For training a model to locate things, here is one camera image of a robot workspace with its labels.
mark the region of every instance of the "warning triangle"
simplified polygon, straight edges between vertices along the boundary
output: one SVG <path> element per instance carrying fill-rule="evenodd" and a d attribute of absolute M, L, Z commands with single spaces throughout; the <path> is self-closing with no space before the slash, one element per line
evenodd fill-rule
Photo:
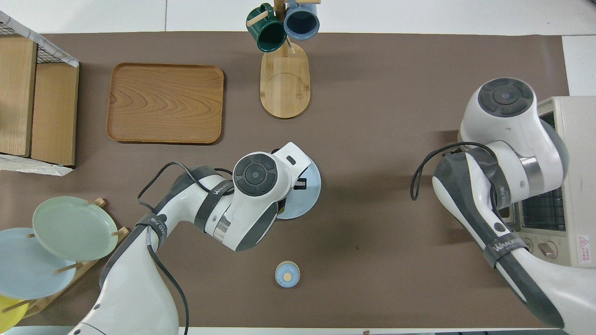
<path fill-rule="evenodd" d="M 580 248 L 581 248 L 581 247 L 583 247 L 583 246 L 585 246 L 585 245 L 586 245 L 586 244 L 588 244 L 589 242 L 590 242 L 590 241 L 586 240 L 585 238 L 583 238 L 583 237 L 581 237 L 581 236 L 579 237 L 579 247 L 580 247 Z"/>

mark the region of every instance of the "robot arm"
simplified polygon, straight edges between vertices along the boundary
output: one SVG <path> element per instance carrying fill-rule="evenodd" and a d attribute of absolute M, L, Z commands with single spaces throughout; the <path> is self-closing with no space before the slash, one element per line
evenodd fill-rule
<path fill-rule="evenodd" d="M 571 335 L 592 334 L 596 271 L 532 256 L 495 213 L 563 182 L 566 150 L 558 135 L 546 127 L 525 83 L 497 79 L 484 84 L 470 100 L 460 136 L 492 152 L 476 147 L 445 156 L 434 172 L 433 188 L 489 264 L 540 320 Z"/>
<path fill-rule="evenodd" d="M 192 178 L 178 177 L 114 252 L 100 277 L 99 298 L 69 334 L 178 334 L 176 306 L 147 246 L 157 250 L 182 221 L 193 222 L 232 250 L 255 246 L 277 217 L 278 201 L 310 163 L 290 142 L 275 154 L 243 157 L 234 168 L 234 182 L 207 166 L 189 171 Z"/>

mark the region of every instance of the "round button pad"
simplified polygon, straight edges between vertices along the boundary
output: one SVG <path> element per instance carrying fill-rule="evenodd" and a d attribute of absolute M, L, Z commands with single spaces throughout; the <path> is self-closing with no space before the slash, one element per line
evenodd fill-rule
<path fill-rule="evenodd" d="M 532 89 L 511 78 L 491 80 L 480 88 L 478 94 L 482 109 L 497 117 L 518 116 L 528 110 L 533 100 Z"/>
<path fill-rule="evenodd" d="M 277 181 L 275 161 L 264 154 L 252 154 L 241 159 L 234 169 L 234 183 L 247 196 L 267 194 Z"/>

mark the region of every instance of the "toaster oven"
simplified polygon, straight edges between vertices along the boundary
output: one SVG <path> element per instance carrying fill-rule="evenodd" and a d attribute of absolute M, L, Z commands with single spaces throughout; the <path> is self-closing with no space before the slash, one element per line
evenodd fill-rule
<path fill-rule="evenodd" d="M 538 104 L 538 114 L 565 142 L 567 176 L 561 188 L 514 203 L 501 216 L 534 256 L 596 268 L 596 97 L 552 97 Z"/>

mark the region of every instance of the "red warning sticker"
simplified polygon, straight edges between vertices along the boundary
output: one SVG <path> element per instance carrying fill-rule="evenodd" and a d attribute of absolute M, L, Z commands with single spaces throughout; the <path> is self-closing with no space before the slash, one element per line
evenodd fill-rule
<path fill-rule="evenodd" d="M 579 263 L 592 263 L 590 257 L 590 236 L 578 235 Z"/>

